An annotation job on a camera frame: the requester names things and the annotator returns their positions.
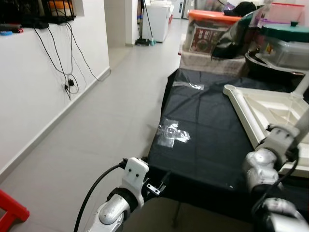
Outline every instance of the doorway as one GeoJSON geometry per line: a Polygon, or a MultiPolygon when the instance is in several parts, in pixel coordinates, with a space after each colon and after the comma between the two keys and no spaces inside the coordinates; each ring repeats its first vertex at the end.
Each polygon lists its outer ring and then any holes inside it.
{"type": "Polygon", "coordinates": [[[113,70],[131,50],[126,46],[125,1],[104,0],[104,9],[109,62],[113,70]]]}

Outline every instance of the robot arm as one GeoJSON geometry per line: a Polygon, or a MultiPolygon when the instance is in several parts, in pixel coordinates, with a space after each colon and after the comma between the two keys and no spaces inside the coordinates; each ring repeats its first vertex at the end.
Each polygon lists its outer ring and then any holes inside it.
{"type": "Polygon", "coordinates": [[[247,155],[244,162],[249,191],[253,196],[260,197],[253,207],[253,213],[258,215],[258,223],[261,224],[258,227],[261,227],[261,231],[308,232],[309,226],[295,206],[281,199],[284,191],[281,181],[298,164],[297,145],[309,132],[309,109],[294,127],[270,125],[267,130],[270,135],[247,155]],[[294,162],[294,166],[279,179],[278,171],[288,161],[294,162]],[[275,192],[273,195],[277,195],[277,198],[270,197],[271,191],[275,192]]]}
{"type": "Polygon", "coordinates": [[[119,232],[130,214],[136,208],[143,207],[144,198],[159,196],[167,185],[169,173],[156,188],[146,178],[148,171],[147,163],[141,159],[130,158],[124,170],[121,186],[115,188],[108,201],[96,211],[94,223],[87,232],[119,232]]]}
{"type": "MultiPolygon", "coordinates": [[[[250,192],[262,192],[266,196],[261,198],[258,206],[258,210],[262,212],[259,214],[261,231],[309,232],[307,222],[291,202],[267,196],[270,186],[282,191],[283,186],[279,183],[281,179],[278,175],[281,167],[287,161],[295,161],[297,165],[297,145],[309,131],[309,109],[295,127],[270,125],[268,130],[270,135],[254,152],[247,155],[244,163],[250,192]]],[[[114,189],[108,201],[96,211],[94,223],[87,232],[119,232],[130,214],[136,208],[143,207],[145,197],[159,196],[167,185],[169,173],[163,178],[160,186],[155,188],[146,178],[148,171],[147,163],[130,158],[124,170],[121,186],[114,189]]]]}

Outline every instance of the power cable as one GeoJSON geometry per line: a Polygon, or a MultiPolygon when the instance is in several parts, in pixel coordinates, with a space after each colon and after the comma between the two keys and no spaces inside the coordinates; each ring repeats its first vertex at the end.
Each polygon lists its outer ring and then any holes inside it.
{"type": "MultiPolygon", "coordinates": [[[[54,42],[54,46],[55,46],[55,50],[56,50],[56,54],[57,54],[58,59],[59,59],[59,62],[60,62],[60,67],[61,67],[61,70],[62,70],[63,75],[65,76],[65,73],[64,73],[64,71],[63,71],[63,67],[62,67],[62,64],[61,64],[61,59],[60,59],[60,56],[59,56],[58,51],[57,51],[57,46],[56,46],[56,43],[55,43],[54,36],[53,36],[52,32],[50,31],[50,29],[49,29],[49,28],[47,28],[47,29],[48,29],[49,33],[51,34],[51,36],[52,36],[52,39],[53,39],[53,42],[54,42]]],[[[71,100],[71,91],[70,91],[70,84],[69,84],[69,75],[68,75],[67,81],[68,81],[68,89],[69,89],[68,96],[69,96],[69,99],[71,100]]]]}
{"type": "Polygon", "coordinates": [[[115,170],[116,168],[119,168],[119,167],[121,167],[121,166],[122,166],[122,164],[119,163],[119,164],[117,164],[117,165],[111,167],[109,170],[107,170],[106,172],[104,172],[104,173],[95,181],[95,183],[91,186],[91,188],[90,188],[90,190],[88,191],[88,193],[87,193],[87,195],[86,195],[86,197],[85,197],[85,199],[84,199],[84,201],[83,201],[83,204],[82,204],[82,206],[81,206],[81,208],[80,208],[80,210],[79,210],[79,213],[78,213],[78,216],[77,216],[77,219],[76,219],[76,222],[75,222],[75,226],[74,226],[74,232],[78,232],[78,227],[79,227],[79,224],[80,224],[80,222],[81,222],[81,218],[82,218],[84,209],[85,209],[85,207],[86,207],[86,205],[87,205],[87,202],[88,202],[88,200],[89,200],[89,198],[90,198],[90,196],[91,196],[93,190],[95,189],[95,187],[98,185],[98,183],[99,183],[108,173],[110,173],[111,171],[113,171],[113,170],[115,170]]]}
{"type": "Polygon", "coordinates": [[[63,70],[63,66],[62,66],[62,63],[61,63],[61,59],[60,59],[60,56],[59,56],[57,47],[56,47],[56,42],[55,42],[54,36],[53,36],[52,32],[50,31],[50,29],[49,29],[49,28],[47,28],[47,29],[48,29],[49,33],[51,34],[51,36],[52,36],[53,43],[54,43],[54,47],[55,47],[55,50],[56,50],[57,57],[58,57],[58,59],[59,59],[59,63],[60,63],[61,70],[59,70],[59,69],[56,67],[56,65],[54,64],[52,58],[50,57],[50,55],[49,55],[49,53],[48,53],[48,51],[47,51],[47,49],[46,49],[46,47],[45,47],[45,45],[44,45],[44,42],[43,42],[42,38],[40,37],[40,35],[39,35],[38,32],[36,31],[36,29],[34,28],[36,34],[37,34],[38,37],[40,38],[40,41],[41,41],[41,43],[42,43],[42,45],[43,45],[43,47],[44,47],[44,49],[45,49],[45,51],[46,51],[46,53],[47,53],[47,55],[48,55],[48,57],[49,57],[51,63],[53,64],[54,68],[55,68],[58,72],[60,72],[60,73],[62,73],[62,74],[64,75],[64,78],[65,78],[65,87],[64,87],[64,89],[65,89],[65,92],[66,92],[66,94],[68,95],[69,99],[71,100],[71,96],[70,96],[70,95],[71,95],[71,94],[77,94],[77,93],[79,92],[78,82],[77,82],[75,76],[72,74],[72,73],[73,73],[73,59],[74,59],[74,58],[73,58],[73,47],[72,47],[72,46],[73,46],[73,45],[72,45],[72,34],[71,34],[71,39],[70,39],[70,49],[71,49],[71,71],[70,71],[70,73],[65,73],[64,70],[63,70]],[[70,76],[75,80],[75,83],[76,83],[76,91],[75,91],[75,92],[71,92],[71,90],[70,90],[70,83],[69,83],[69,82],[70,82],[70,76]]]}
{"type": "MultiPolygon", "coordinates": [[[[68,26],[67,26],[67,25],[65,25],[65,28],[66,28],[66,30],[67,30],[67,35],[68,35],[68,37],[69,37],[69,39],[70,39],[69,30],[68,30],[68,26]]],[[[74,62],[75,62],[75,64],[76,64],[76,66],[77,66],[77,68],[78,68],[79,72],[81,73],[81,75],[82,75],[82,77],[83,77],[83,79],[84,79],[84,82],[85,82],[85,88],[86,88],[86,87],[87,87],[87,81],[86,81],[85,75],[83,74],[83,72],[82,72],[81,68],[79,67],[79,65],[78,65],[78,63],[77,63],[77,61],[76,61],[75,57],[73,56],[73,54],[72,54],[72,58],[73,58],[73,60],[74,60],[74,62]]]]}
{"type": "Polygon", "coordinates": [[[225,6],[225,4],[223,2],[221,2],[220,0],[217,0],[218,2],[220,2],[223,6],[225,6]]]}
{"type": "Polygon", "coordinates": [[[85,59],[85,57],[84,57],[84,55],[83,55],[83,52],[81,51],[81,49],[79,48],[79,46],[78,46],[78,44],[77,44],[77,42],[76,42],[75,36],[74,36],[74,34],[73,34],[73,31],[72,31],[72,26],[71,26],[71,24],[70,24],[69,22],[66,22],[66,25],[68,26],[69,30],[71,31],[72,36],[73,36],[73,39],[74,39],[74,42],[75,42],[75,44],[76,44],[78,50],[80,51],[80,53],[81,53],[81,55],[82,55],[82,57],[83,57],[83,59],[84,59],[84,62],[85,62],[85,64],[87,65],[87,67],[88,67],[88,69],[89,69],[91,75],[92,75],[97,81],[102,82],[101,80],[97,79],[97,77],[92,73],[91,68],[89,67],[89,65],[88,65],[88,63],[87,63],[87,61],[86,61],[86,59],[85,59]]]}
{"type": "Polygon", "coordinates": [[[267,191],[264,193],[264,195],[254,204],[254,206],[252,207],[252,210],[251,210],[253,218],[256,217],[256,212],[261,207],[261,205],[262,205],[263,201],[265,200],[265,198],[267,197],[267,195],[269,195],[274,190],[275,187],[277,187],[282,181],[284,181],[286,178],[288,178],[295,171],[295,169],[298,165],[298,161],[299,161],[299,155],[297,155],[292,168],[284,176],[282,176],[275,183],[273,183],[267,189],[267,191]]]}

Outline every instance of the red stool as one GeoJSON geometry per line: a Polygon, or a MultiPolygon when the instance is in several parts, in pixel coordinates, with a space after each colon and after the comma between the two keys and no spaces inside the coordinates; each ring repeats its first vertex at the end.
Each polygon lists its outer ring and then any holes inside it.
{"type": "Polygon", "coordinates": [[[0,190],[0,208],[6,212],[0,218],[0,232],[6,232],[16,219],[23,222],[29,217],[29,211],[12,197],[0,190]]]}

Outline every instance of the black tablecloth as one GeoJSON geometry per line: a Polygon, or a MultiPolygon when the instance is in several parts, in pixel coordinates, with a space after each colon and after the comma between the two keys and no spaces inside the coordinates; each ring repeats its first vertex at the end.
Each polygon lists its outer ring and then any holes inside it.
{"type": "MultiPolygon", "coordinates": [[[[154,138],[148,157],[151,179],[159,181],[171,171],[163,197],[251,220],[252,202],[242,164],[253,147],[223,88],[225,84],[282,92],[295,88],[289,80],[277,79],[274,83],[269,79],[234,79],[182,69],[169,77],[160,123],[166,118],[178,121],[178,129],[187,131],[191,139],[187,143],[175,141],[169,148],[157,143],[158,135],[154,138]],[[173,81],[202,84],[205,88],[172,87],[173,81]]],[[[287,199],[308,218],[307,180],[290,177],[284,186],[287,199]]]]}

